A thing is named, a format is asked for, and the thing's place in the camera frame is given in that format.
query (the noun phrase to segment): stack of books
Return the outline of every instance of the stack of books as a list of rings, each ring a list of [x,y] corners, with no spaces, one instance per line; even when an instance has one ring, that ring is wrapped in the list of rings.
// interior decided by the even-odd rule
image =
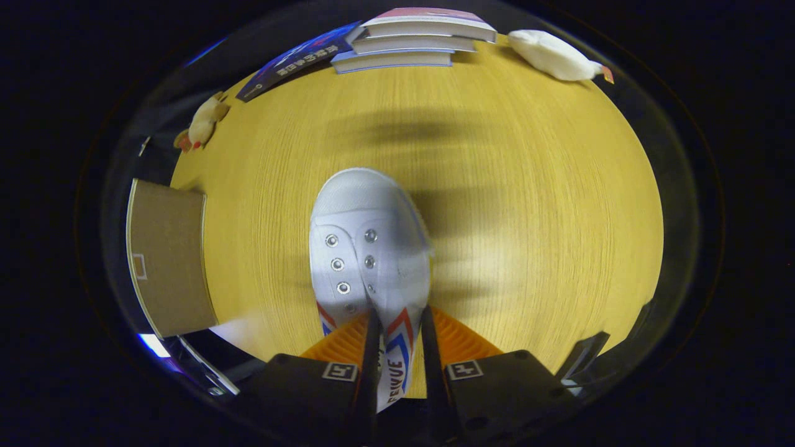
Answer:
[[[337,73],[424,65],[449,67],[456,51],[474,52],[474,41],[495,43],[497,31],[480,17],[441,8],[396,8],[366,21],[351,51],[334,56]]]

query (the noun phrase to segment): yellow plush duck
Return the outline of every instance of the yellow plush duck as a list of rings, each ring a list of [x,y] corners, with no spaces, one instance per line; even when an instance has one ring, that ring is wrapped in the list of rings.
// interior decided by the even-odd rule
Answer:
[[[210,99],[204,101],[193,115],[191,126],[176,136],[174,147],[188,152],[190,149],[199,149],[210,141],[215,123],[222,120],[229,111],[229,105],[223,101],[227,97],[222,91],[214,94]]]

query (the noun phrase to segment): wooden table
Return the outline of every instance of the wooden table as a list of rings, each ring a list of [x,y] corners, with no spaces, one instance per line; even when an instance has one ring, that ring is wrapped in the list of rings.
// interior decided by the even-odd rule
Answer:
[[[366,166],[403,185],[425,218],[431,304],[553,372],[578,340],[603,330],[609,349],[626,338],[663,244],[638,138],[592,82],[534,70],[504,36],[476,46],[451,68],[324,68],[249,103],[234,98],[247,78],[229,91],[229,114],[172,180],[207,193],[215,333],[264,360],[322,338],[312,205],[333,173]],[[409,397],[425,396],[423,369],[416,361]]]

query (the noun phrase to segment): book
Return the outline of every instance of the book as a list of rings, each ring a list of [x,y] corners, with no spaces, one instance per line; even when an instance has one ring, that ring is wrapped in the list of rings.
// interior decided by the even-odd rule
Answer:
[[[282,53],[260,68],[235,97],[247,103],[300,70],[339,53],[351,51],[351,42],[364,31],[359,26],[361,23],[356,21],[333,29]]]
[[[450,55],[454,51],[447,49],[395,49],[389,51],[356,54],[353,51],[342,52],[332,59],[332,65],[339,74],[357,72],[370,68],[432,66],[449,67],[452,65]]]
[[[403,34],[460,36],[495,43],[497,30],[480,17],[442,8],[395,8],[363,25],[372,37]]]
[[[368,33],[351,43],[356,54],[387,51],[391,49],[451,49],[454,51],[475,51],[472,39],[457,36],[437,36],[425,34],[406,34],[404,36],[372,37]]]

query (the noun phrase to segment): orange gripper pad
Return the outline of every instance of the orange gripper pad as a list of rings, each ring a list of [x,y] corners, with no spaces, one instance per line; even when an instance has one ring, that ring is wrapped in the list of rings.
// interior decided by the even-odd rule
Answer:
[[[442,367],[450,363],[498,356],[502,351],[464,323],[431,307]]]
[[[361,370],[370,312],[365,312],[340,326],[307,349],[301,357],[324,362],[353,363]]]

